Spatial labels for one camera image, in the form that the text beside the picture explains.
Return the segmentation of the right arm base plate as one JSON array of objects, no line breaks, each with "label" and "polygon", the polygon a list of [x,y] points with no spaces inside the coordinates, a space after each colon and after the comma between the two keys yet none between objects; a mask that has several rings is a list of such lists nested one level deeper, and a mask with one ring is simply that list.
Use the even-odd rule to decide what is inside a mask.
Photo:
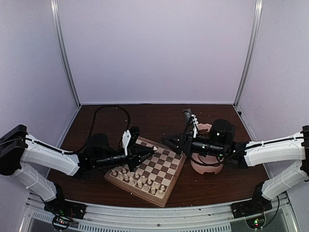
[{"label": "right arm base plate", "polygon": [[263,214],[272,209],[270,201],[242,201],[231,204],[231,210],[234,218],[249,217],[252,215]]}]

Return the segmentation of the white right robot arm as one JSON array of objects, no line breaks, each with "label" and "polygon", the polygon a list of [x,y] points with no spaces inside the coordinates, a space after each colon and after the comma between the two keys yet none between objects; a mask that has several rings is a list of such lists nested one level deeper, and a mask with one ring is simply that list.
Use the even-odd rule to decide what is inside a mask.
[{"label": "white right robot arm", "polygon": [[274,178],[260,183],[248,201],[248,210],[258,213],[266,202],[302,181],[309,180],[309,127],[294,135],[269,141],[234,141],[236,127],[225,119],[212,123],[208,137],[201,136],[195,119],[187,120],[183,133],[170,135],[162,143],[177,154],[184,153],[188,158],[197,153],[217,158],[218,164],[242,169],[259,164],[282,160],[294,163]]}]

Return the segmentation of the white rook piece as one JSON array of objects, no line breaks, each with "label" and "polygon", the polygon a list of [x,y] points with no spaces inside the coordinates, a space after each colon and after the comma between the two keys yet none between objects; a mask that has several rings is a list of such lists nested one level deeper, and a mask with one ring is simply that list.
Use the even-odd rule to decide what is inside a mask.
[{"label": "white rook piece", "polygon": [[161,189],[158,190],[158,195],[159,195],[159,196],[162,196],[163,194],[164,194],[163,190],[161,190]]}]

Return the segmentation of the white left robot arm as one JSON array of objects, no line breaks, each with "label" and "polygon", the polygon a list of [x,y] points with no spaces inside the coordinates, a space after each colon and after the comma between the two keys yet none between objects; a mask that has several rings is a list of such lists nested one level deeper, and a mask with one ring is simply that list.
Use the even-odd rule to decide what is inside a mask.
[{"label": "white left robot arm", "polygon": [[0,139],[0,173],[17,178],[27,189],[38,194],[48,207],[64,215],[70,207],[61,187],[46,180],[30,163],[76,178],[121,165],[127,165],[132,172],[158,150],[156,146],[137,144],[139,135],[139,127],[124,131],[121,140],[123,147],[114,150],[109,145],[108,136],[97,133],[86,140],[84,149],[70,152],[36,139],[27,132],[25,125],[20,124]]}]

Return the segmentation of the pink double bowl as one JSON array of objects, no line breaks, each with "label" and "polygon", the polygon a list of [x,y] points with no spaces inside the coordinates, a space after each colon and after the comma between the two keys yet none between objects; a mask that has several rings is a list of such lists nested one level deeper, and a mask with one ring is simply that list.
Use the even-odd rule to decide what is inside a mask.
[{"label": "pink double bowl", "polygon": [[[197,125],[199,130],[202,129],[211,129],[211,124],[202,124],[199,123]],[[205,173],[215,173],[218,174],[222,168],[223,165],[220,164],[219,166],[203,166],[202,164],[216,164],[218,160],[214,156],[201,156],[198,153],[192,154],[192,159],[194,159],[196,162],[200,163],[197,164],[196,162],[190,160],[192,168],[199,174],[205,174]]]}]

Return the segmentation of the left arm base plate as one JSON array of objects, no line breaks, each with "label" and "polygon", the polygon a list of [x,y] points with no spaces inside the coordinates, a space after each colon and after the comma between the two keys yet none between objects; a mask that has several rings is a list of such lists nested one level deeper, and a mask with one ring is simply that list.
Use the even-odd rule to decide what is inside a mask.
[{"label": "left arm base plate", "polygon": [[62,216],[69,219],[83,219],[86,205],[70,201],[64,201],[63,204],[47,202],[44,204],[44,210],[53,213],[55,216]]}]

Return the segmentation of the white king piece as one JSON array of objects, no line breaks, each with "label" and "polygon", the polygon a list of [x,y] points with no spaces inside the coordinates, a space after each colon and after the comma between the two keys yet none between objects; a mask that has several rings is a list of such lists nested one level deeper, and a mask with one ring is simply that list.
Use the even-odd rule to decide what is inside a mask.
[{"label": "white king piece", "polygon": [[147,178],[143,175],[143,176],[141,177],[141,182],[142,182],[143,184],[145,184],[145,183],[146,183],[146,180],[147,180]]}]

